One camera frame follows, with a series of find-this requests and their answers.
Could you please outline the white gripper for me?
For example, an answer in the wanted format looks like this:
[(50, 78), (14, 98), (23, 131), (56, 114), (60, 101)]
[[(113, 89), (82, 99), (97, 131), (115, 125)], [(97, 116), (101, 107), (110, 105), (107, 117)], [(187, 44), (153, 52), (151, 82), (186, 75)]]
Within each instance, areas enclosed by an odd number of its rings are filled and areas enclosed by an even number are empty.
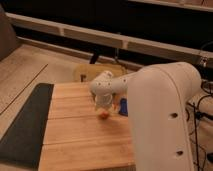
[(95, 97), (95, 112), (97, 113), (100, 108), (109, 108), (109, 113), (115, 113), (115, 105), (112, 104), (113, 96), (111, 94), (97, 95)]

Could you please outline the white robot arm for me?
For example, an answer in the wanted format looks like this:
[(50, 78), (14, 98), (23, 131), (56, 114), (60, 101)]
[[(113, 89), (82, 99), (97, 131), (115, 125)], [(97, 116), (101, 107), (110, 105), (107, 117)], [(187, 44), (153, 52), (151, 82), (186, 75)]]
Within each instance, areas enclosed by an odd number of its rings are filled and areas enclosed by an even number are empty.
[(200, 86), (199, 71), (187, 62), (149, 65), (117, 78), (104, 71), (89, 84), (99, 107), (114, 93), (127, 94), (136, 171), (194, 171), (185, 108)]

